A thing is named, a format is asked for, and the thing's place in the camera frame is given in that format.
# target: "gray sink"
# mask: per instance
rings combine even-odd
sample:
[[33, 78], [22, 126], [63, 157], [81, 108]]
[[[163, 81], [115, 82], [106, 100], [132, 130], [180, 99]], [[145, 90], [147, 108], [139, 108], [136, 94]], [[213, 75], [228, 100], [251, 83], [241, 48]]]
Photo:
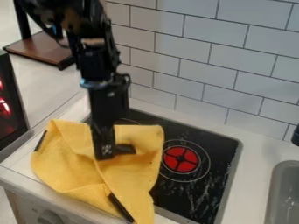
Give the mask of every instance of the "gray sink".
[[299, 162], [278, 164], [272, 173], [265, 224], [299, 223]]

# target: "toy stove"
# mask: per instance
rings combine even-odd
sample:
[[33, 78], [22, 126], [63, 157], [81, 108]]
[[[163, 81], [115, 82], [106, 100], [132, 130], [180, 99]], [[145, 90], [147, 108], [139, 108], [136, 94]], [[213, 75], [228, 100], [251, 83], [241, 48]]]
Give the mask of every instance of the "toy stove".
[[164, 129], [160, 175], [150, 192], [157, 213], [179, 223], [220, 222], [238, 141], [135, 110], [117, 124]]

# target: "subway tile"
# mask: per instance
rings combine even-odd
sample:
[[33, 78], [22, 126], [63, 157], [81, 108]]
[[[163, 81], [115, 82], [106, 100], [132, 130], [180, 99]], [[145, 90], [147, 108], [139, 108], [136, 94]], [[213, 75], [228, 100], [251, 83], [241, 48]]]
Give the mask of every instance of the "subway tile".
[[266, 0], [221, 0], [218, 18], [284, 29], [290, 8], [290, 3]]
[[107, 3], [108, 15], [117, 25], [129, 25], [129, 7], [118, 3]]
[[265, 99], [261, 107], [261, 116], [273, 118], [286, 123], [298, 124], [299, 106], [286, 102]]
[[258, 114], [262, 98], [250, 94], [242, 94], [222, 87], [205, 86], [204, 101], [231, 109]]
[[187, 38], [230, 46], [243, 46], [246, 32], [245, 24], [202, 17], [187, 16], [184, 25], [184, 36]]
[[215, 18], [218, 0], [158, 0], [158, 9]]
[[249, 28], [246, 48], [299, 58], [299, 33], [263, 27]]
[[177, 76], [179, 59], [153, 52], [131, 49], [131, 65]]
[[210, 63], [255, 74], [270, 75], [275, 56], [223, 45], [212, 45]]
[[154, 73], [134, 66], [120, 65], [117, 69], [119, 73], [129, 74], [132, 82], [147, 87], [153, 86]]
[[233, 88], [236, 71], [182, 59], [180, 77], [223, 88]]
[[273, 77], [299, 82], [299, 59], [278, 56]]
[[283, 138], [284, 141], [291, 142], [291, 139], [292, 139], [292, 136], [294, 134], [295, 128], [296, 128], [295, 125], [292, 125], [292, 124], [289, 125], [288, 130], [287, 130], [287, 134]]
[[257, 115], [230, 110], [228, 113], [227, 125], [250, 130], [268, 137], [282, 139], [288, 125], [284, 122], [277, 122]]
[[151, 9], [156, 8], [156, 0], [108, 0], [108, 1], [113, 3], [119, 3], [119, 4], [142, 6]]
[[151, 102], [168, 109], [174, 109], [176, 100], [176, 96], [174, 94], [165, 93], [150, 87], [142, 87], [136, 84], [132, 84], [131, 89], [132, 98]]
[[129, 64], [129, 48], [123, 45], [117, 45], [116, 47], [121, 52], [122, 63]]
[[131, 8], [131, 26], [153, 32], [181, 36], [184, 16], [175, 13]]
[[196, 81], [184, 80], [162, 73], [155, 73], [154, 88], [201, 100], [204, 84]]
[[176, 111], [192, 116], [198, 116], [199, 118], [208, 119], [216, 123], [224, 123], [226, 120], [227, 108], [221, 108], [203, 101], [195, 101], [178, 96]]
[[113, 33], [115, 35], [116, 44], [154, 51], [155, 33], [151, 31], [140, 31], [113, 25]]
[[210, 45], [205, 42], [169, 35], [156, 35], [156, 52], [188, 60], [207, 62]]
[[289, 18], [288, 30], [299, 32], [298, 21], [299, 21], [299, 4], [294, 4], [291, 17]]
[[251, 73], [239, 73], [235, 89], [283, 102], [297, 103], [299, 100], [299, 83]]

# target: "black robotic arm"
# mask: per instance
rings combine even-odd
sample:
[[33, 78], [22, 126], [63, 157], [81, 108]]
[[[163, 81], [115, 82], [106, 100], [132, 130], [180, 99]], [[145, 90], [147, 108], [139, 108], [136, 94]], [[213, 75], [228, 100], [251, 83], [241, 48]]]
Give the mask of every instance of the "black robotic arm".
[[128, 74], [119, 74], [117, 50], [108, 19], [99, 0], [16, 0], [28, 15], [60, 44], [66, 32], [80, 85], [89, 93], [97, 159], [136, 153], [131, 145], [116, 145], [114, 122], [129, 111]]

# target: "yellow cloth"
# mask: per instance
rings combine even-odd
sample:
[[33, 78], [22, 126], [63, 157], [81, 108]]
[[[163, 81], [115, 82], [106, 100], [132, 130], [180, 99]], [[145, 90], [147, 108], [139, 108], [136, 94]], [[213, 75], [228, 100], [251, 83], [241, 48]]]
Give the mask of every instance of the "yellow cloth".
[[136, 155], [96, 161], [85, 123], [52, 120], [31, 156], [34, 172], [58, 193], [122, 217], [108, 199], [112, 192], [138, 224], [154, 223], [149, 191], [159, 173], [163, 148], [160, 126], [115, 126], [116, 142], [132, 144]]

